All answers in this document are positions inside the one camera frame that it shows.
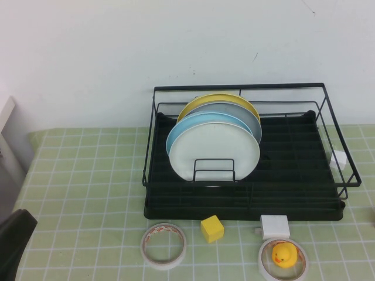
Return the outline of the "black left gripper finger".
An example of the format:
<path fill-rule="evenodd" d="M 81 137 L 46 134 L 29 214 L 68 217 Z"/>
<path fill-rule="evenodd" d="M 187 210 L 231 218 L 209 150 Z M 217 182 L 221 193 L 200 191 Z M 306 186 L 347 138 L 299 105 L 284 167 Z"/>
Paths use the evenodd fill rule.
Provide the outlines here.
<path fill-rule="evenodd" d="M 21 257 L 38 221 L 18 209 L 1 223 L 1 280 L 15 280 Z"/>

